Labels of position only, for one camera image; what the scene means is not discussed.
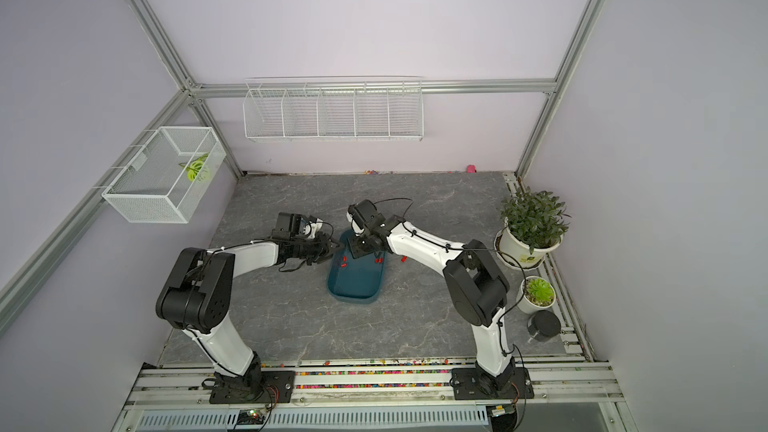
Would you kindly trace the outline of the teal plastic storage box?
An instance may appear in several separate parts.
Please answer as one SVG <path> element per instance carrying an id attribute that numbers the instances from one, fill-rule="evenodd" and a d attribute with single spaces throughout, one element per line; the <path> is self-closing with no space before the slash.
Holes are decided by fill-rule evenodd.
<path id="1" fill-rule="evenodd" d="M 375 252 L 355 259 L 348 247 L 353 236 L 354 232 L 348 229 L 340 237 L 342 249 L 331 260 L 327 289 L 339 301 L 370 304 L 380 293 L 387 256 L 385 252 Z"/>

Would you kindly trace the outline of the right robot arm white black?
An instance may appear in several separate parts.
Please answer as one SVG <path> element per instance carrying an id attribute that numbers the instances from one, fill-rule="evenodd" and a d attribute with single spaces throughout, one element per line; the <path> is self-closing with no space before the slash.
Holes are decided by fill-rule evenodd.
<path id="1" fill-rule="evenodd" d="M 510 283 L 480 241 L 453 242 L 418 229 L 400 216 L 385 217 L 374 202 L 363 200 L 347 210 L 355 258 L 374 252 L 407 257 L 439 273 L 459 315 L 472 326 L 477 381 L 500 391 L 515 372 L 504 325 Z"/>

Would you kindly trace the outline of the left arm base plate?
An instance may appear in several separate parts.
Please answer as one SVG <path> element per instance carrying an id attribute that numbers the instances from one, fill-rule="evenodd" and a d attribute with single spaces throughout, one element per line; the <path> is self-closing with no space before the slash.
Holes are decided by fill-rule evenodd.
<path id="1" fill-rule="evenodd" d="M 205 385 L 210 391 L 209 403 L 221 404 L 282 404 L 291 401 L 295 372 L 288 369 L 257 371 L 243 377 L 214 373 L 213 383 Z"/>

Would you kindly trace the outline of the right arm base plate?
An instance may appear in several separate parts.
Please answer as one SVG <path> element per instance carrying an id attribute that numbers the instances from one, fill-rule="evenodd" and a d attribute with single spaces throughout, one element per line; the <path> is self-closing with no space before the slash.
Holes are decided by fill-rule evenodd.
<path id="1" fill-rule="evenodd" d="M 533 399 L 535 394 L 529 372 L 514 366 L 499 376 L 491 376 L 479 367 L 451 370 L 449 385 L 455 400 Z"/>

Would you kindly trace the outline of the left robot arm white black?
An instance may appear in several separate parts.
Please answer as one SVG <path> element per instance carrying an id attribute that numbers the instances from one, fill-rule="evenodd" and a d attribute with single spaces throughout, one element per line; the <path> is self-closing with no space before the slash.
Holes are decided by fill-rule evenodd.
<path id="1" fill-rule="evenodd" d="M 179 253 L 156 302 L 156 315 L 190 337 L 222 378 L 252 385 L 260 380 L 257 353 L 230 317 L 234 279 L 297 259 L 302 266 L 333 257 L 341 243 L 326 233 L 312 238 L 257 239 Z"/>

